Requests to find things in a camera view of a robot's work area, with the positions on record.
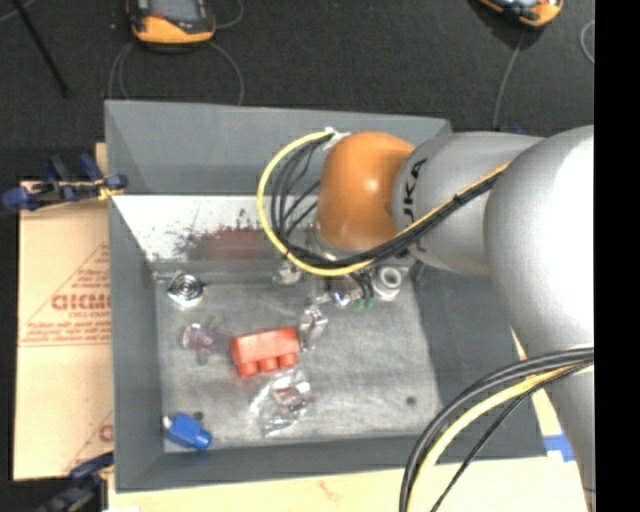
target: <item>cable bundle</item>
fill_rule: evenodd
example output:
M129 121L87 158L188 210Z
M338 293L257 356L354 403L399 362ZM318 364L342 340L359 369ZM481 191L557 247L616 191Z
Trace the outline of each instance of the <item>cable bundle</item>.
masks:
M508 165L507 163L493 170L475 183L472 183L454 196L443 201L420 219L400 231L400 233L388 242L352 256L331 260L313 253L308 249L292 244L289 241L289 236L293 229L311 213L316 203L302 212L297 219L288 226L287 221L295 218L295 215L293 215L295 209L304 198L308 197L318 188L320 182L314 182L289 209L285 210L285 204L295 185L307 173L313 152L322 143L329 141L335 135L336 132L330 130L316 132L301 137L285 146L276 154L271 162L269 162L267 167L265 167L256 192L258 217L267 237L274 247L302 270L325 277L336 277L348 274L354 275L370 265L405 253L412 244L448 215L490 189ZM284 160L289 153L293 153L294 151L295 154L282 167L275 179L271 193L271 222L268 222L264 207L264 196L267 184L280 162ZM305 158L307 161L302 171L296 174L296 169Z
M418 438L405 468L400 490L400 512L410 505L413 488L424 480L424 468L436 464L446 447L464 428L500 404L509 405L478 440L453 479L436 500L432 512L440 507L464 470L504 419L527 396L552 382L593 365L594 349L580 348L556 352L509 365L477 381L447 405Z

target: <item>cardboard box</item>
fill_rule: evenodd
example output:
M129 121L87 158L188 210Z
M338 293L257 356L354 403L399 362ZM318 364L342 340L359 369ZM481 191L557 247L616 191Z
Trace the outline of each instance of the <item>cardboard box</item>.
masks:
M18 253L13 478L65 476L113 449L107 203L22 212Z

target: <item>yellow cable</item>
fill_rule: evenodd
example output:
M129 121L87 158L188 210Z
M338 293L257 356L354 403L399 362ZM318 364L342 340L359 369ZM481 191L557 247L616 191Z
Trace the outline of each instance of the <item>yellow cable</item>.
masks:
M305 135L304 137L300 137L299 139L294 140L293 142L289 143L284 148L282 148L280 151L278 151L278 153L276 153L276 155L271 159L271 161L267 164L267 166L265 167L264 171L262 172L262 176L260 177L260 181L258 183L258 190L256 192L256 206L257 206L257 211L258 211L258 218L260 220L260 224L262 225L262 229L264 230L265 234L267 235L267 238L269 239L269 241L273 244L273 246L279 252L281 252L291 263L296 265L298 268L300 268L300 269L302 269L302 270L304 270L304 271L306 271L306 272L308 272L310 274L315 274L315 275L324 276L324 277L338 277L338 276L344 276L344 275L347 275L347 274L351 274L352 272L357 272L358 270L361 270L361 269L369 266L375 260L374 259L368 259L368 260L365 260L365 261L361 261L359 263L354 263L352 265L347 265L345 267L331 268L331 269L315 267L313 265L309 265L308 263L305 263L301 259L299 259L296 256L294 256L293 254L291 254L289 252L289 250L287 249L287 247L280 241L280 239L277 237L277 235L273 231L271 225L269 224L269 221L267 220L267 215L266 215L265 210L264 210L264 193L265 193L265 189L267 187L267 182L269 181L269 178L271 177L271 174L273 174L273 171L275 170L275 168L278 166L280 161L285 156L287 156L290 152L296 150L297 148L299 148L300 146L302 146L304 144L307 144L309 142L313 142L315 140L321 139L322 137L325 137L325 136L327 136L329 134L332 134L332 133L335 133L335 132L334 131L329 131L329 130L325 130L325 131L321 131L321 132L314 132L314 133L311 133L309 135ZM475 181L471 185L468 185L467 187L462 189L460 192L458 192L457 195L462 195L465 192L467 192L468 190L472 189L473 187L475 187L477 185L480 185L484 181L487 181L487 180L493 178L497 174L500 174L502 171L504 171L504 169L506 169L506 167L510 163L511 162L509 161L506 164L494 169L489 174L483 176L482 178L478 179L477 181ZM430 217L433 217L434 215L437 215L443 208L449 206L451 203L453 203L455 201L456 201L456 196L453 196L453 197L450 197L449 199L446 199L445 201L440 203L438 206L433 208L431 211L429 211L428 213L426 213L425 215L420 217L418 220L414 221L412 224L410 224L409 226L404 228L402 231L400 231L398 234L396 234L394 238L397 238L397 237L399 237L401 235L404 235L405 233L407 233L408 231L412 230L413 228L415 228L419 224L425 222Z
M538 384L547 382L548 380L560 375L561 373L567 371L575 365L565 366L563 368L559 368L557 370L548 371L542 373L540 375L534 375L529 377L527 380L518 382L490 397L486 398L482 402L474 405L470 409L464 412L456 421L454 421L438 438L438 440L433 444L431 449L427 452L425 458L418 469L418 474L416 475L416 479L414 482L414 488L420 484L421 480L425 480L426 469L431 466L435 466L436 462L444 452L444 450L449 446L451 441L455 439L455 437L464 430L467 426L473 423L478 417L489 412L493 408L498 405L510 400L512 398L519 397L523 395L530 389L534 388ZM413 509L413 502L415 501L416 493L413 492L411 497L409 498L409 503L407 510ZM424 503L421 504L421 509L424 509Z

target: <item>black floor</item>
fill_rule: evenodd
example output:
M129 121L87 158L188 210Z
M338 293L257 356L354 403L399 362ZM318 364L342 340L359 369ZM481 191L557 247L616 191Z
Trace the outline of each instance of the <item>black floor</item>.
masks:
M500 19L477 0L243 1L242 21L220 30L215 42L242 71L246 105L410 113L446 118L456 131L539 136L594 122L595 66L585 50L595 51L595 26L587 27L595 0L565 1L559 17L536 32ZM103 140L103 100L123 96L114 59L132 40L124 0L25 3L73 96L62 97L24 23L11 14L12 1L0 0L1 190L17 177L39 175L53 152L73 153ZM235 0L214 3L220 23L233 19ZM134 46L122 82L130 97L174 101L233 104L239 90L233 67L213 50L158 55ZM0 234L0 511L12 512L39 503L62 483L7 482L14 218L0 217Z

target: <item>gray bin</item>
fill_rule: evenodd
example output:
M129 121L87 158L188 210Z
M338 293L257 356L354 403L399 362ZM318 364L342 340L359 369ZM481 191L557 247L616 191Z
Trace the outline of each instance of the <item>gray bin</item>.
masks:
M279 259L255 216L264 166L288 142L328 126L380 130L418 145L449 133L448 122L108 101L106 123L109 172L130 179L110 209L119 491L403 466L444 402L514 359L489 282L428 269L419 282L407 279L395 302L357 313L323 307L327 332L298 365L316 398L293 427L265 438L248 411L263 377L237 375L226 338L294 324L310 288L320 283L309 277L286 288L271 280ZM314 159L310 179L320 169L321 158ZM238 227L245 233L241 247L237 237L216 235ZM212 243L217 252L207 250ZM194 308L177 308L167 298L177 270L207 283ZM210 361L198 365L178 341L186 325L211 317L220 336ZM473 354L487 339L491 349ZM164 439L163 416L196 411L214 437L207 451ZM531 412L520 416L513 429L518 441L508 449L490 445L486 452L541 453Z

